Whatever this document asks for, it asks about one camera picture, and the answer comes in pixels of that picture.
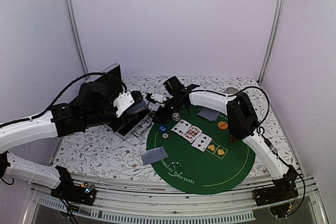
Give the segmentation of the red chip stack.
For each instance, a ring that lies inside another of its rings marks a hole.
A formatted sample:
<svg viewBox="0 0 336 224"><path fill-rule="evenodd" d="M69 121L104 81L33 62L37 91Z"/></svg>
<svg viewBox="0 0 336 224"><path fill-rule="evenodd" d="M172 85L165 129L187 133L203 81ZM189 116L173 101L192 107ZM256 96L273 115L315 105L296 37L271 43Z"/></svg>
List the red chip stack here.
<svg viewBox="0 0 336 224"><path fill-rule="evenodd" d="M235 138L234 136L230 136L229 140L230 140L231 143L236 143L238 141L238 139Z"/></svg>

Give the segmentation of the four of clubs card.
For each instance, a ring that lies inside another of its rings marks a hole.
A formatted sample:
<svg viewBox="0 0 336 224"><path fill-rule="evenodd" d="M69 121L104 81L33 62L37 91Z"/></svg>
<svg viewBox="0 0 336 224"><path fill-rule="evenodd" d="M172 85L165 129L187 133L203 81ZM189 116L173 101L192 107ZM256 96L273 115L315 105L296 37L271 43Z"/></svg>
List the four of clubs card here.
<svg viewBox="0 0 336 224"><path fill-rule="evenodd" d="M191 123L186 120L180 120L175 126L171 128L172 132L175 132L178 135L183 135L191 127Z"/></svg>

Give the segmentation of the blue playing card deck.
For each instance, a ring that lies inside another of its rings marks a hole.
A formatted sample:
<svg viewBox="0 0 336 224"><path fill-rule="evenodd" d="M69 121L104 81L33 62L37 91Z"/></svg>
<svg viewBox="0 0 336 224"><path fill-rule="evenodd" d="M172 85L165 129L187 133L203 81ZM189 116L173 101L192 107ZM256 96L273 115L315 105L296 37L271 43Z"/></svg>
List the blue playing card deck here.
<svg viewBox="0 0 336 224"><path fill-rule="evenodd" d="M148 108L147 103L142 100L141 102L130 106L125 112L128 115L137 114L147 108Z"/></svg>

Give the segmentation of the orange big blind button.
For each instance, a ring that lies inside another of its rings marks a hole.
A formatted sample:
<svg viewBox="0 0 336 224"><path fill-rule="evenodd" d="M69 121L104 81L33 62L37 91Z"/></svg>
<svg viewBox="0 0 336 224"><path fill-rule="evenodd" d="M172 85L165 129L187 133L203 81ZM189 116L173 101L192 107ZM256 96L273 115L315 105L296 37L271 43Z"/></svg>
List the orange big blind button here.
<svg viewBox="0 0 336 224"><path fill-rule="evenodd" d="M221 130L226 130L228 129L228 123L225 122L225 121L220 121L218 122L218 128L221 129Z"/></svg>

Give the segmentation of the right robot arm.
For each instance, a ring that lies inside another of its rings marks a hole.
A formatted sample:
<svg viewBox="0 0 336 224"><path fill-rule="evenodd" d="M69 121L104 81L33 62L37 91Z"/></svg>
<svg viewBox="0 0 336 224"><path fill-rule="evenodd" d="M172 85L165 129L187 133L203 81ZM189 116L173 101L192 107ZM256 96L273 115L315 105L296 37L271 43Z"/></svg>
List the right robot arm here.
<svg viewBox="0 0 336 224"><path fill-rule="evenodd" d="M271 196L276 201L282 201L291 194L298 173L281 158L273 143L264 136L261 127L264 120L258 120L245 89L235 94L224 94L201 88L197 84L186 87L176 76L166 80L163 85L171 97L162 101L154 112L154 123L166 122L173 112L185 105L202 106L226 114L230 136L247 144L270 172L276 185L271 190Z"/></svg>

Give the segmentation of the king of diamonds card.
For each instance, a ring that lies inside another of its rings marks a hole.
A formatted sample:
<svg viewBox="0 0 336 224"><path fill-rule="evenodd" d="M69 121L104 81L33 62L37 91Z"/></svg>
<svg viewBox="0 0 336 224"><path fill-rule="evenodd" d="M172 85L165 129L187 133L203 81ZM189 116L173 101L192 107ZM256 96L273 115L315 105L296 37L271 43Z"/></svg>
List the king of diamonds card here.
<svg viewBox="0 0 336 224"><path fill-rule="evenodd" d="M193 143L196 138L198 138L202 133L202 130L199 127L191 126L183 134L183 137L188 140L190 143Z"/></svg>

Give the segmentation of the black white chip stack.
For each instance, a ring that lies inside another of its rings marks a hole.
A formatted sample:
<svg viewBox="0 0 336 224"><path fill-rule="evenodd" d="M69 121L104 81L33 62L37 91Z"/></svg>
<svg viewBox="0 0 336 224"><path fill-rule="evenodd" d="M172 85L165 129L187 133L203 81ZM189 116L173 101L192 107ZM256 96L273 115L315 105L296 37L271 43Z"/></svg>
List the black white chip stack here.
<svg viewBox="0 0 336 224"><path fill-rule="evenodd" d="M174 113L172 113L171 119L172 119L172 121L178 122L181 119L181 116L180 116L179 113L174 112Z"/></svg>

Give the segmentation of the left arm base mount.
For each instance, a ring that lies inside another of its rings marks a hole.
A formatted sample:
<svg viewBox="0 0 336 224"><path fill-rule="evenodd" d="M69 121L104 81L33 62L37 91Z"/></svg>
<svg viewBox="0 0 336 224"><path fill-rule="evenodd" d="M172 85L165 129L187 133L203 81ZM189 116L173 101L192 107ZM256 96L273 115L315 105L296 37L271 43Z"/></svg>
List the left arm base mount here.
<svg viewBox="0 0 336 224"><path fill-rule="evenodd" d="M59 172L60 184L51 190L51 196L66 202L93 206L97 193L94 184L84 182L81 185L75 185L66 168L56 166L55 169Z"/></svg>

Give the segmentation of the three of spades card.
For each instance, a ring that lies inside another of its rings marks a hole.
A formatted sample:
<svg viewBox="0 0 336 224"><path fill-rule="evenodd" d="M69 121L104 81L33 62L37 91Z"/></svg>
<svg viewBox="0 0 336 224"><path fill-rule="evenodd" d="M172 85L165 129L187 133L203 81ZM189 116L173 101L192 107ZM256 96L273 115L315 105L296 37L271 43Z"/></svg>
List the three of spades card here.
<svg viewBox="0 0 336 224"><path fill-rule="evenodd" d="M195 139L191 146L201 152L204 152L211 141L212 138L210 136L202 133L198 138Z"/></svg>

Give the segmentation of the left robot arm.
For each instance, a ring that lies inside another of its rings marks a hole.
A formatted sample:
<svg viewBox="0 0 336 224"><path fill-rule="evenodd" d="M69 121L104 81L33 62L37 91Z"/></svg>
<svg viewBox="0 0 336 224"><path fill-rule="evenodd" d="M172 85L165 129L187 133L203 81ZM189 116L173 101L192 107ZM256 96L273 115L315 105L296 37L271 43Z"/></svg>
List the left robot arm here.
<svg viewBox="0 0 336 224"><path fill-rule="evenodd" d="M27 118L1 124L1 178L21 179L29 183L57 189L67 200L78 195L68 170L47 167L20 158L10 149L33 141L64 137L85 132L94 126L111 124L114 131L137 118L130 109L142 103L140 91L109 94L108 87L99 82L87 82L70 103L51 105Z"/></svg>

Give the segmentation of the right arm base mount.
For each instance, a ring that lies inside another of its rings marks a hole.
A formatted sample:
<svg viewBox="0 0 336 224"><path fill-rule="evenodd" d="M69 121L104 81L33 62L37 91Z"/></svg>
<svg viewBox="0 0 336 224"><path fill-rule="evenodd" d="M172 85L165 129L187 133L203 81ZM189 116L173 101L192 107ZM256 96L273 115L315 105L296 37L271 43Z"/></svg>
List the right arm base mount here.
<svg viewBox="0 0 336 224"><path fill-rule="evenodd" d="M269 205L289 199L296 201L296 198L299 196L295 184L297 176L298 173L294 167L290 165L283 178L272 181L274 183L273 186L254 189L252 197L257 206ZM288 217L292 210L293 203L287 203L282 206L273 206L270 208L271 214L279 219Z"/></svg>

